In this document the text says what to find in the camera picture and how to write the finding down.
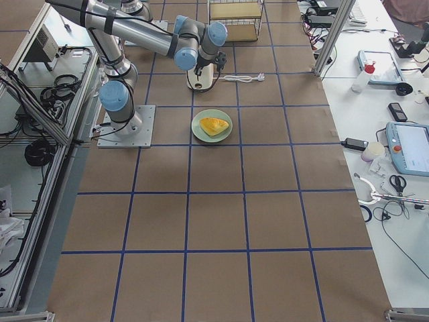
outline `blue device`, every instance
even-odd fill
[[[429,176],[429,125],[389,122],[386,136],[399,173]]]
[[[372,85],[397,85],[404,82],[401,68],[397,65],[395,58],[390,52],[372,52],[370,50],[360,50],[357,54],[357,61],[361,70],[365,68],[365,62],[371,60],[375,62],[375,72],[369,80]]]

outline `black scissors handle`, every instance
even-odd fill
[[[397,176],[396,174],[390,176],[389,182],[400,195],[402,195],[405,187],[407,186],[407,180],[405,180],[403,176]]]

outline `keyboard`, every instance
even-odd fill
[[[359,7],[359,2],[356,0],[349,14],[349,24],[365,27],[367,22],[367,18],[363,15],[361,8]]]

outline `red cloth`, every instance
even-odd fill
[[[394,18],[419,27],[429,21],[429,0],[384,0],[386,11]]]

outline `white bottle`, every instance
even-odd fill
[[[353,85],[351,85],[351,90],[353,92],[360,93],[365,88],[365,86],[367,86],[371,76],[373,76],[375,71],[374,64],[374,62],[372,62],[372,64],[368,62],[365,63],[365,68],[358,75]]]

